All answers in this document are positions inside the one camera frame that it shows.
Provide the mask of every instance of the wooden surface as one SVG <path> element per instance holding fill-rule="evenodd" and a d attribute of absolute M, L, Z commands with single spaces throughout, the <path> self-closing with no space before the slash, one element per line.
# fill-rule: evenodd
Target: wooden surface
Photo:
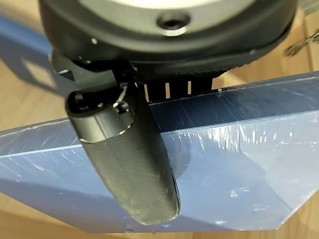
<path fill-rule="evenodd" d="M 36 6 L 33 0 L 0 0 L 0 13 L 5 6 L 17 21 L 30 25 L 33 20 L 41 30 L 38 12 L 25 5 Z M 289 38 L 277 49 L 250 65 L 237 68 L 214 81 L 216 88 L 266 80 L 297 73 L 319 70 L 319 46 L 310 45 L 294 58 L 283 56 L 283 50 L 319 27 L 319 14 L 299 13 Z M 65 116 L 63 99 L 23 82 L 0 60 L 0 130 Z M 313 196 L 287 223 L 276 231 L 181 233 L 181 234 L 116 234 L 92 235 L 74 229 L 14 199 L 0 194 L 0 239 L 317 239 L 319 238 L 319 194 Z"/>

